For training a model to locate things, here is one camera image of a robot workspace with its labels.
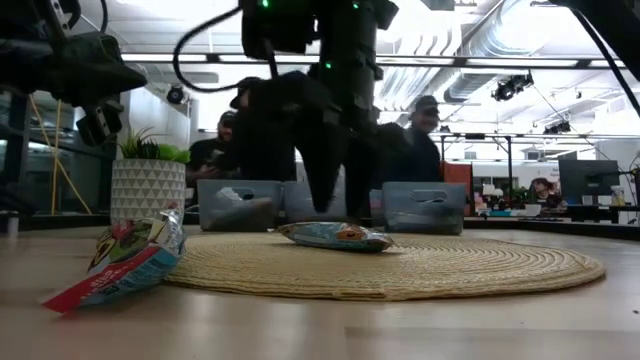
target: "snack bag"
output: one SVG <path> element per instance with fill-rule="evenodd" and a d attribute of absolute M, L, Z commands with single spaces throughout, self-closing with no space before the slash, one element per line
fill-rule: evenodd
<path fill-rule="evenodd" d="M 381 252 L 394 244 L 389 235 L 339 222 L 283 225 L 278 231 L 298 245 L 357 252 Z"/>
<path fill-rule="evenodd" d="M 174 210 L 160 214 L 162 219 L 130 221 L 107 229 L 87 276 L 50 295 L 42 305 L 66 313 L 160 283 L 184 255 L 186 240 L 180 214 Z"/>

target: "blue snack bag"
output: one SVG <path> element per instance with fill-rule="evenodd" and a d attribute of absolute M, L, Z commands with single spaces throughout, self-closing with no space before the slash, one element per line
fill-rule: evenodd
<path fill-rule="evenodd" d="M 278 227 L 298 245 L 356 252 L 381 252 L 394 244 L 385 233 L 340 222 L 304 222 Z"/>

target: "ceiling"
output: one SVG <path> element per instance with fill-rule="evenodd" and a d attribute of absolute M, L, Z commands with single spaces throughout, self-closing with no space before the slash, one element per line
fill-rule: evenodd
<path fill-rule="evenodd" d="M 476 6 L 463 6 L 463 3 L 473 1 L 459 0 L 459 6 L 451 13 L 430 11 L 420 0 L 394 2 L 400 12 L 388 32 L 379 32 L 378 55 L 459 54 L 465 51 L 460 47 L 462 39 L 498 3 L 497 0 L 475 0 Z M 505 4 L 517 2 L 505 0 Z M 102 18 L 99 1 L 81 0 L 81 4 L 85 19 L 74 30 L 92 31 L 92 26 L 99 26 Z M 236 5 L 237 0 L 108 0 L 109 32 L 120 40 L 124 53 L 170 53 L 185 32 Z M 501 25 L 503 31 L 500 36 L 504 43 L 519 51 L 514 53 L 516 50 L 511 49 L 516 55 L 602 57 L 593 41 L 566 9 L 530 6 L 520 9 L 519 12 L 513 11 L 509 17 L 502 17 L 500 24 L 490 17 L 485 27 L 480 27 L 471 38 Z M 197 36 L 184 52 L 242 53 L 240 20 L 240 16 L 235 16 Z M 521 49 L 527 46 L 528 52 Z M 317 51 L 317 44 L 308 49 L 308 53 Z M 168 64 L 134 65 L 134 68 L 145 72 L 156 87 L 165 86 L 163 83 L 171 82 L 173 77 Z M 281 67 L 280 71 L 299 68 L 303 66 Z M 266 66 L 198 64 L 184 65 L 183 70 L 195 82 L 217 82 L 222 85 L 235 83 L 250 75 L 269 77 Z M 444 77 L 440 73 L 443 70 L 427 67 L 385 67 L 384 70 L 385 80 L 376 84 L 376 105 L 383 110 L 382 122 L 396 121 L 410 108 L 416 96 L 434 93 L 443 102 L 442 118 L 452 131 L 541 133 L 546 124 L 558 121 L 559 112 L 569 118 L 581 133 L 604 131 L 607 134 L 629 134 L 629 131 L 637 131 L 640 135 L 640 119 L 637 117 L 625 117 L 638 124 L 631 127 L 625 122 L 619 127 L 602 125 L 605 115 L 613 113 L 611 104 L 624 103 L 620 85 L 609 70 L 534 70 L 535 88 L 526 89 L 508 102 L 498 103 L 490 94 L 500 78 L 513 73 L 506 71 L 495 74 L 465 102 L 456 104 L 444 103 L 442 94 L 434 90 L 437 81 L 441 80 L 439 78 Z M 638 81 L 628 72 L 624 75 L 630 86 L 640 91 Z M 621 106 L 616 109 L 628 110 L 624 104 Z"/>

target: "track light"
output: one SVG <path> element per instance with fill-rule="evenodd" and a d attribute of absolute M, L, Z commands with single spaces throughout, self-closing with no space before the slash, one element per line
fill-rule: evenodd
<path fill-rule="evenodd" d="M 531 72 L 527 75 L 514 75 L 508 80 L 498 81 L 498 87 L 491 93 L 491 97 L 496 101 L 511 100 L 514 96 L 524 91 L 525 88 L 533 85 Z"/>
<path fill-rule="evenodd" d="M 563 134 L 563 133 L 568 133 L 571 132 L 571 124 L 567 121 L 567 120 L 562 120 L 561 122 L 552 125 L 552 126 L 547 126 L 544 129 L 544 132 L 542 133 L 543 135 L 555 135 L 555 134 Z"/>

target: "potted plant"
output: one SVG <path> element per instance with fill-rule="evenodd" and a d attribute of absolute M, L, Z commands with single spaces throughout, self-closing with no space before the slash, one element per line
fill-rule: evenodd
<path fill-rule="evenodd" d="M 153 218 L 160 210 L 184 211 L 185 164 L 189 150 L 158 144 L 150 128 L 118 144 L 123 159 L 113 162 L 111 224 Z"/>
<path fill-rule="evenodd" d="M 524 209 L 529 202 L 529 189 L 526 187 L 514 188 L 511 190 L 511 208 Z"/>

